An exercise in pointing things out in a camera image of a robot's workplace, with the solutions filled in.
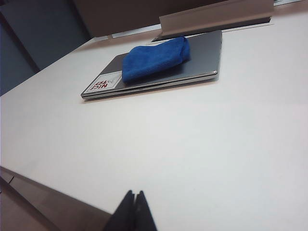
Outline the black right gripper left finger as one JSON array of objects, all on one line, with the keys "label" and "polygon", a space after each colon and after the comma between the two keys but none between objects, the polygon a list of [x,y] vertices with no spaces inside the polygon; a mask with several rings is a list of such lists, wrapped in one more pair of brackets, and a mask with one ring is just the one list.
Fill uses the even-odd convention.
[{"label": "black right gripper left finger", "polygon": [[131,231],[134,220],[134,194],[129,190],[107,221],[103,231]]}]

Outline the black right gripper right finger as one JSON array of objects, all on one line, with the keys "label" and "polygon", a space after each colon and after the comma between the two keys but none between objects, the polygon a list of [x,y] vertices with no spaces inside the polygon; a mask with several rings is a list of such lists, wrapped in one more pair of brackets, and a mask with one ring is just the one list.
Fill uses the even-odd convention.
[{"label": "black right gripper right finger", "polygon": [[145,194],[140,191],[134,204],[134,231],[157,231]]}]

